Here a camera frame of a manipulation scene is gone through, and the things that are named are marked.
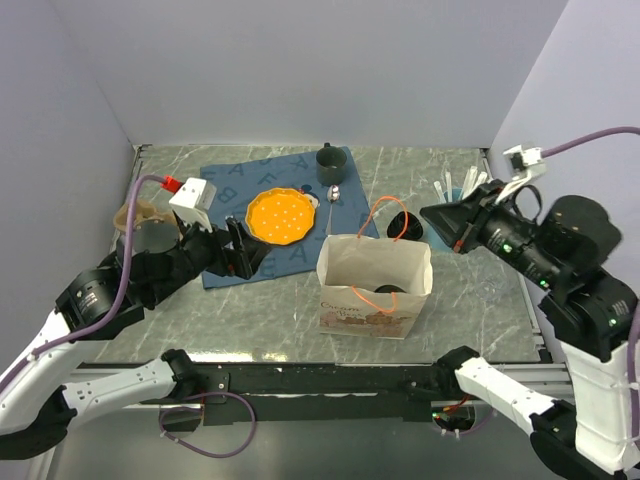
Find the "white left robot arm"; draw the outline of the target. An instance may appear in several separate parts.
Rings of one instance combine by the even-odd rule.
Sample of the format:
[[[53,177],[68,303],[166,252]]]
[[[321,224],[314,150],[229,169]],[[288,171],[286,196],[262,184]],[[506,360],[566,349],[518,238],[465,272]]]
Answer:
[[[224,228],[210,222],[215,189],[208,181],[164,176],[159,183],[171,193],[174,221],[138,221],[129,204],[119,246],[60,294],[41,330],[2,374],[3,460],[39,456],[71,430],[146,401],[203,412],[203,378],[181,349],[98,380],[69,379],[103,345],[200,274],[247,280],[269,253],[268,244],[251,237],[236,218],[227,217]]]

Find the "cream paper gift bag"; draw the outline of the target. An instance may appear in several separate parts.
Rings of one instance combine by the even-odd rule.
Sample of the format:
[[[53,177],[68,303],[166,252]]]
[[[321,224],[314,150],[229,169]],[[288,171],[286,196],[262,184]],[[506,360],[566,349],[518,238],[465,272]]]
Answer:
[[[430,246],[400,238],[329,235],[319,253],[319,328],[326,334],[404,339],[431,294]],[[405,293],[375,293],[382,285]]]

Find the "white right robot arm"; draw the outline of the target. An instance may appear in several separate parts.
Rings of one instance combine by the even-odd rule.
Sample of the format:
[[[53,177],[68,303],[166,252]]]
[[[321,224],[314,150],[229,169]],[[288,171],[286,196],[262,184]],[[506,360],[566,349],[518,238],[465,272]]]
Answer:
[[[467,347],[441,358],[438,389],[485,401],[563,478],[623,479],[639,464],[639,300],[604,268],[621,233],[599,203],[579,195],[524,217],[517,196],[545,173],[547,152],[516,146],[506,155],[511,180],[481,184],[421,216],[453,252],[483,247],[544,292],[539,307],[565,355],[573,397],[537,393]]]

